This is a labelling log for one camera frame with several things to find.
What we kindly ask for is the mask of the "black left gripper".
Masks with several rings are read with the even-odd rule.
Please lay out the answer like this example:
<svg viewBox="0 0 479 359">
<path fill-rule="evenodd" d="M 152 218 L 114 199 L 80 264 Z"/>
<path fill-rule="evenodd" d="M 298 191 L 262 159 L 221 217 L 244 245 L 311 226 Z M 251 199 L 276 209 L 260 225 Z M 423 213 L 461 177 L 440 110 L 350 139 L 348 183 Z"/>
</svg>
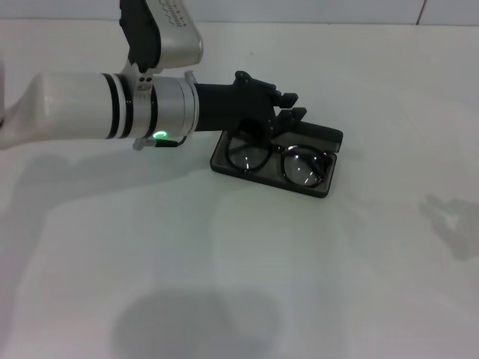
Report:
<svg viewBox="0 0 479 359">
<path fill-rule="evenodd" d="M 306 108 L 293 107 L 296 93 L 282 93 L 275 85 L 253 79 L 244 71 L 235 72 L 230 85 L 196 84 L 198 95 L 197 132 L 244 132 L 258 142 L 293 130 L 307 114 Z"/>
</svg>

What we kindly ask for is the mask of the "black framed glasses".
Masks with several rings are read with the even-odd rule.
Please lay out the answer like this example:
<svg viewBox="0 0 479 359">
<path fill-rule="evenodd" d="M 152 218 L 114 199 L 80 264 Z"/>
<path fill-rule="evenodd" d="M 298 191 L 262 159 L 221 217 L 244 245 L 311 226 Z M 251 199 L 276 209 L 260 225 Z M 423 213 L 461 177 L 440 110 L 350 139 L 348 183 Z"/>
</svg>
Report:
<svg viewBox="0 0 479 359">
<path fill-rule="evenodd" d="M 326 181 L 332 157 L 306 144 L 259 144 L 251 136 L 230 137 L 225 150 L 228 164 L 246 174 L 258 174 L 274 163 L 282 178 L 291 185 L 316 188 Z"/>
</svg>

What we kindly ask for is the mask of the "black glasses case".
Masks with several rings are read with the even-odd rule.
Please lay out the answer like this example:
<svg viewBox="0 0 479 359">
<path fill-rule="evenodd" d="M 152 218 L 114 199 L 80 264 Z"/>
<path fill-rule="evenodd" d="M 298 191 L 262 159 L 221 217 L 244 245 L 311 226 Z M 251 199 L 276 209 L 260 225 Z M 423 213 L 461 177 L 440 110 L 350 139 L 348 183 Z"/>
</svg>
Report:
<svg viewBox="0 0 479 359">
<path fill-rule="evenodd" d="M 240 134 L 243 133 L 229 135 L 227 132 L 223 132 L 221 134 L 210 159 L 210 167 L 213 171 L 230 177 L 236 177 L 241 180 L 260 183 L 262 185 L 268 185 L 274 188 L 304 194 L 310 197 L 324 198 L 328 195 L 337 162 L 337 153 L 340 151 L 342 141 L 344 139 L 344 134 L 342 131 L 313 123 L 301 122 L 290 132 L 286 132 L 282 135 L 275 135 L 270 141 L 270 143 L 281 144 L 283 146 L 306 144 L 331 155 L 332 166 L 329 168 L 326 181 L 316 188 L 303 188 L 287 183 L 282 178 L 280 171 L 274 163 L 268 164 L 266 169 L 260 171 L 258 174 L 246 174 L 234 169 L 228 164 L 225 150 L 228 139 Z"/>
</svg>

